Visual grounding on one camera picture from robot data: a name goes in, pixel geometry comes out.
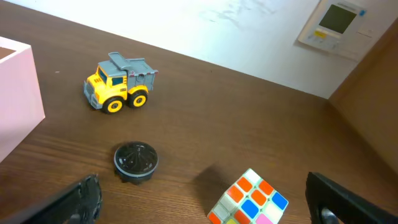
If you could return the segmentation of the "black round toy wheel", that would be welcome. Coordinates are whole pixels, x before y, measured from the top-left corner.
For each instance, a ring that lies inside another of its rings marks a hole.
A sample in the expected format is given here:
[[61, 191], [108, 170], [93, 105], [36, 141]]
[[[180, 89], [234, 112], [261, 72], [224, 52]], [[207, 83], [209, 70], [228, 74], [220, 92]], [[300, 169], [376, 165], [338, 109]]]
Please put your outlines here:
[[152, 178], [159, 165], [159, 157], [149, 144], [131, 141], [115, 150], [113, 162], [115, 174], [121, 182], [140, 185]]

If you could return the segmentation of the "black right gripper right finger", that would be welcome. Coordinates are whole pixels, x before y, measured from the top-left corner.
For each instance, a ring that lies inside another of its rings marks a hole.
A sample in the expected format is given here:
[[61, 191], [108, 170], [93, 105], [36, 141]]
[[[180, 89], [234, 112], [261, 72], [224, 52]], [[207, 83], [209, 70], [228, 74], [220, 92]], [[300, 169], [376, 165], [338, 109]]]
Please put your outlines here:
[[309, 172], [307, 199], [312, 224], [397, 223], [397, 217], [318, 172]]

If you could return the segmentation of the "yellow grey toy dump truck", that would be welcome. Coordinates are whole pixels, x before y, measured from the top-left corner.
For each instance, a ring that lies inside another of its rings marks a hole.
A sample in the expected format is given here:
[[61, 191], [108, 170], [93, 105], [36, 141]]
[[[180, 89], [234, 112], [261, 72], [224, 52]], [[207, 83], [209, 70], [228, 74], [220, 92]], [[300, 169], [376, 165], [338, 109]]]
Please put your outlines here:
[[83, 82], [83, 93], [92, 108], [115, 114], [124, 105], [140, 108], [148, 101], [158, 70], [144, 58], [124, 58], [118, 52], [99, 62], [94, 74]]

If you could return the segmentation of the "multicoloured puzzle cube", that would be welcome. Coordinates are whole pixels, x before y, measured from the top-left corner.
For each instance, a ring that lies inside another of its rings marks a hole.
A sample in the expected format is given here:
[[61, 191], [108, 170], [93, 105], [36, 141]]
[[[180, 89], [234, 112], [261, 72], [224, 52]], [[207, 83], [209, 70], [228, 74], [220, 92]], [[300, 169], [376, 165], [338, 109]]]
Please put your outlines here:
[[212, 224], [278, 224], [289, 201], [248, 169], [207, 214]]

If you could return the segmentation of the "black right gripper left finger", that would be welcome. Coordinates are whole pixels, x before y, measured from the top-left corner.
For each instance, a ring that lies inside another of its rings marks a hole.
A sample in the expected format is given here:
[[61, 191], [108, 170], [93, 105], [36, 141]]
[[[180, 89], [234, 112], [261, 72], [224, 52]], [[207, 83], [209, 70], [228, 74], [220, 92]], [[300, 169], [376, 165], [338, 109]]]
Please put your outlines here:
[[1, 224], [94, 224], [103, 198], [98, 176], [90, 174], [45, 200], [1, 220]]

